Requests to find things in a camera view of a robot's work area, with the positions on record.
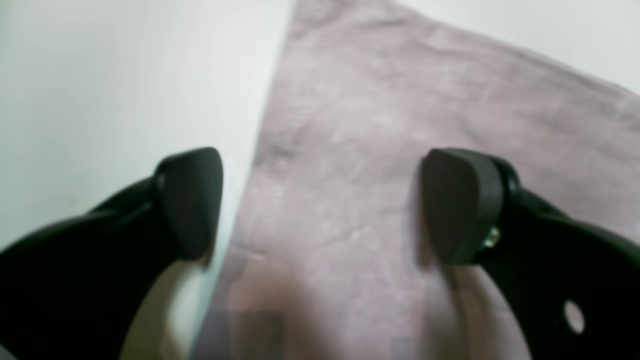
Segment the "black bracket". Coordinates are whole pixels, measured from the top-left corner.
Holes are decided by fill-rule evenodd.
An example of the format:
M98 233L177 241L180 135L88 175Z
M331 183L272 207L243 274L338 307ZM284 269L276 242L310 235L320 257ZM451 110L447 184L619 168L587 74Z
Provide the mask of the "black bracket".
M533 359L640 357L640 248L571 219L520 186L505 160L433 149L422 169L430 242L450 265L479 265L514 312ZM583 327L571 326L568 304Z
M0 254L0 343L20 360L117 359L147 292L178 259L212 249L222 196L213 148Z

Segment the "white wall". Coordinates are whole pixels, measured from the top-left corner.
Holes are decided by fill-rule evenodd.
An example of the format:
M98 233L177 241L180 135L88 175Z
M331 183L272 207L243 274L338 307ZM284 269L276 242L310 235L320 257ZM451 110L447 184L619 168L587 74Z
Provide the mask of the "white wall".
M398 0L640 94L638 0Z
M177 263L123 358L184 358L250 169L294 0L0 0L0 249L149 176L223 157L216 266Z

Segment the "metal screw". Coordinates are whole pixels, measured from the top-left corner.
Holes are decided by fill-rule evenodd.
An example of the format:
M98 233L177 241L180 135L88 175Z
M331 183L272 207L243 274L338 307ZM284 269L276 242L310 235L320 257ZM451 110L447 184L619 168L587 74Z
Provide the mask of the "metal screw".
M498 241L500 241L500 229L493 226L489 230L489 234L484 238L483 245L484 247L492 248L498 244Z

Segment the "wrinkled fabric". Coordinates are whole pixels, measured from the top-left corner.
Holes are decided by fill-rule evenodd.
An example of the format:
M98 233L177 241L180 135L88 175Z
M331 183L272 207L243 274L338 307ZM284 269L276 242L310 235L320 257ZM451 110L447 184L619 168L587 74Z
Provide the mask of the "wrinkled fabric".
M434 147L640 239L638 96L395 3L303 0L193 357L528 359L490 279L429 248Z

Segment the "pink cloth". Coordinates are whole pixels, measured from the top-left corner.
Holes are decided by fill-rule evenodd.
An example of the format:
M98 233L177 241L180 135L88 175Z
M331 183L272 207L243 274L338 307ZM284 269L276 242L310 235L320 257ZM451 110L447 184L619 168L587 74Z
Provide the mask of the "pink cloth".
M394 3L303 0L194 358L529 358L489 278L429 250L433 147L639 239L637 96Z

